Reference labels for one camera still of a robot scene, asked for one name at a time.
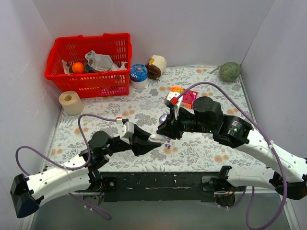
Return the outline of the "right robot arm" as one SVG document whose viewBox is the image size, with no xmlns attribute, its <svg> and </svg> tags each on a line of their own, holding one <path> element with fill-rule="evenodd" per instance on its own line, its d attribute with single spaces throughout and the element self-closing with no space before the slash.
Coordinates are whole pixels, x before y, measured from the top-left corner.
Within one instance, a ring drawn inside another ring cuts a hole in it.
<svg viewBox="0 0 307 230">
<path fill-rule="evenodd" d="M 181 139 L 185 132 L 212 134 L 221 145 L 244 152 L 266 165 L 263 170 L 236 169 L 223 166 L 216 177 L 204 183 L 208 191 L 230 190 L 239 186 L 268 188 L 287 198 L 300 200 L 307 195 L 307 161 L 275 144 L 268 144 L 263 135 L 245 120 L 225 115 L 221 105 L 209 97 L 193 103 L 193 113 L 181 108 L 175 96 L 168 96 L 170 108 L 157 133 L 171 139 Z"/>
</svg>

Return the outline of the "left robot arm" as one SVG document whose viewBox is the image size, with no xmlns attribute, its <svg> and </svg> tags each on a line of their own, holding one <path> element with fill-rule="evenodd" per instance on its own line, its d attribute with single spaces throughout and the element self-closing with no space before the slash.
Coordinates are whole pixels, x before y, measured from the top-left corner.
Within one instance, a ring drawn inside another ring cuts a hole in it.
<svg viewBox="0 0 307 230">
<path fill-rule="evenodd" d="M 145 132 L 131 122 L 122 125 L 120 133 L 111 137 L 97 131 L 88 142 L 89 149 L 60 167 L 30 176 L 23 173 L 16 176 L 10 190 L 16 216 L 27 217 L 46 202 L 71 192 L 105 192 L 111 180 L 103 178 L 99 169 L 108 163 L 110 156 L 126 150 L 140 156 L 166 142 L 165 136 Z"/>
</svg>

